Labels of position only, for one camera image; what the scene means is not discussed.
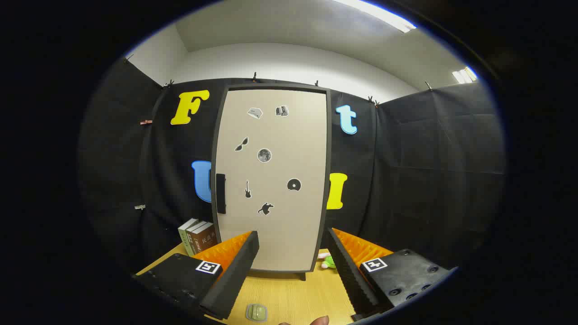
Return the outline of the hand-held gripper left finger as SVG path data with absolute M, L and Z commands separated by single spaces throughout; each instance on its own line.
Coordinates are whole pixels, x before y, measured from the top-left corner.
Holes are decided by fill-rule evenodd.
M 227 319 L 259 251 L 248 231 L 190 257 L 180 253 L 133 276 L 165 302 L 195 318 Z

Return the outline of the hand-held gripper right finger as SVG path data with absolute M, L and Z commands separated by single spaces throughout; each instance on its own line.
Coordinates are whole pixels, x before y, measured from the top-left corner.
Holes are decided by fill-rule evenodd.
M 336 228 L 329 228 L 327 234 L 328 250 L 355 311 L 353 319 L 396 309 L 456 270 L 411 249 L 390 251 Z

